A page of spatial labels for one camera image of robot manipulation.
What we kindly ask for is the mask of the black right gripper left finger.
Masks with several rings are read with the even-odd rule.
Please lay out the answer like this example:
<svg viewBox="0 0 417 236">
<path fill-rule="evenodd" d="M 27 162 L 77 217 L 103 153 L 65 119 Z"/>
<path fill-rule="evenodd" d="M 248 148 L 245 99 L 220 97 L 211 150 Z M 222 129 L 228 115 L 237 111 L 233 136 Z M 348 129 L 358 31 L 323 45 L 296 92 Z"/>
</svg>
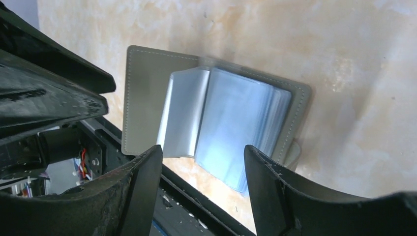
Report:
<svg viewBox="0 0 417 236">
<path fill-rule="evenodd" d="M 3 236 L 147 236 L 162 171 L 163 153 L 152 146 L 86 183 L 34 198 L 0 196 Z"/>
</svg>

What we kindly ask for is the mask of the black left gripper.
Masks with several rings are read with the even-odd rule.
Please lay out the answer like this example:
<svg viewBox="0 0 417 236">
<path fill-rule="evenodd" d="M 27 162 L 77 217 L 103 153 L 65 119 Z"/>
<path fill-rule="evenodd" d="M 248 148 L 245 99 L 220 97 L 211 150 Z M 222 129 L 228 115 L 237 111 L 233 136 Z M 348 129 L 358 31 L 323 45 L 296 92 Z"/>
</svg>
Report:
<svg viewBox="0 0 417 236">
<path fill-rule="evenodd" d="M 5 6 L 0 8 L 0 49 L 2 139 L 108 113 L 106 99 L 97 93 L 116 90 L 113 76 Z M 99 177 L 103 164 L 104 145 L 94 131 L 54 127 L 0 147 L 0 189 L 64 192 Z"/>
</svg>

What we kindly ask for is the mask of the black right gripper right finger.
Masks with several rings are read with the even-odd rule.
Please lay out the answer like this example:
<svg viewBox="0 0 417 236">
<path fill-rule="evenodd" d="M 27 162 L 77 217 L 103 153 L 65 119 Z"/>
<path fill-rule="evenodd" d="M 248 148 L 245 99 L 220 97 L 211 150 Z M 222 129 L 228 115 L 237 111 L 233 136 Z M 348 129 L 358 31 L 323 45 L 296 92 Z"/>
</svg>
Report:
<svg viewBox="0 0 417 236">
<path fill-rule="evenodd" d="M 259 236 L 414 236 L 417 194 L 368 199 L 317 184 L 252 145 L 244 149 L 251 208 Z"/>
</svg>

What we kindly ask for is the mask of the grey card holder wallet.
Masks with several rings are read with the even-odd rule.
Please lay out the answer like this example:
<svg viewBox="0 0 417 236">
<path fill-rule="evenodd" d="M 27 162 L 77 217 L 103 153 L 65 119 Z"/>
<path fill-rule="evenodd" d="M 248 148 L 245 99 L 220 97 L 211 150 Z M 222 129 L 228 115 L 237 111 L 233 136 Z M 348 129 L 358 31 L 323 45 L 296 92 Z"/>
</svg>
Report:
<svg viewBox="0 0 417 236">
<path fill-rule="evenodd" d="M 122 152 L 160 145 L 165 158 L 193 158 L 246 195 L 245 146 L 292 164 L 311 93 L 307 84 L 224 60 L 131 45 Z"/>
</svg>

